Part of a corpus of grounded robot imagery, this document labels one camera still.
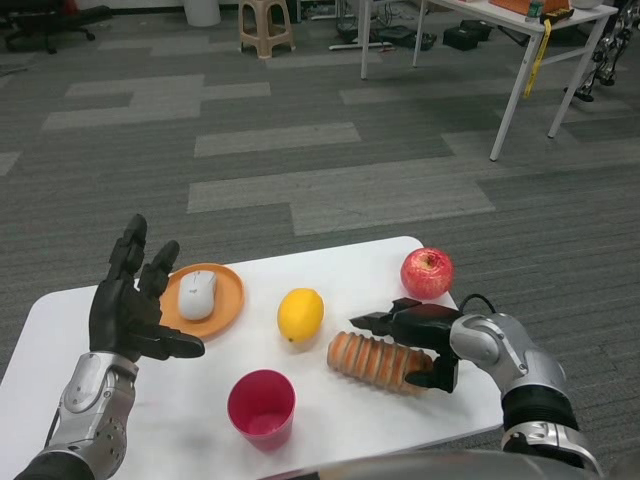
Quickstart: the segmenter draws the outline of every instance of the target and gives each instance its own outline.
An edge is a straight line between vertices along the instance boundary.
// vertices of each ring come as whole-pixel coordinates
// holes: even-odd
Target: plastic cup
[[[296,392],[287,377],[273,370],[256,370],[235,384],[227,412],[244,438],[261,450],[273,450],[291,435],[295,405]]]

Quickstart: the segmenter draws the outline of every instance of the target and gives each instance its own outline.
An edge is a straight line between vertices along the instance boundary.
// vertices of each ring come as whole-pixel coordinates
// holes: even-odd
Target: plastic stool
[[[248,32],[244,25],[244,7],[250,6],[256,17],[256,32]],[[284,16],[284,25],[274,25],[271,18],[271,7],[279,5]],[[285,0],[240,0],[238,6],[238,27],[240,29],[240,51],[245,43],[253,45],[258,51],[258,58],[271,58],[275,45],[288,43],[291,51],[296,49],[293,43],[293,30],[289,20],[289,11]]]

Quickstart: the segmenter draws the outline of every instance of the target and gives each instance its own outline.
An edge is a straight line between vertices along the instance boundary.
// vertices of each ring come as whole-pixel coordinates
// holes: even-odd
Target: yellow strap
[[[547,43],[549,42],[549,36],[551,35],[551,21],[544,21],[544,37],[542,39],[542,43],[540,44],[540,48],[538,49],[538,54],[536,55],[536,61],[533,64],[533,70],[531,70],[531,76],[529,77],[529,83],[527,83],[527,88],[524,89],[524,98],[529,98],[531,95],[531,90],[533,90],[533,85],[536,83],[536,77],[538,76],[538,70],[540,70],[540,62],[544,58],[544,54],[547,51]]]

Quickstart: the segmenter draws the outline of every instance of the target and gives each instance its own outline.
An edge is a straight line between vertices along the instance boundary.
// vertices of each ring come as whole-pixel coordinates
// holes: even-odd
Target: yellow lemon
[[[290,291],[278,309],[278,328],[290,342],[304,342],[313,337],[322,324],[324,303],[310,288]]]

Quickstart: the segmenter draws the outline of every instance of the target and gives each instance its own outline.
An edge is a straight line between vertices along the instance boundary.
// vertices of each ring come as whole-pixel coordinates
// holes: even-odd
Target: computer mouse
[[[182,277],[178,294],[178,311],[191,321],[208,317],[214,308],[216,274],[198,270]]]

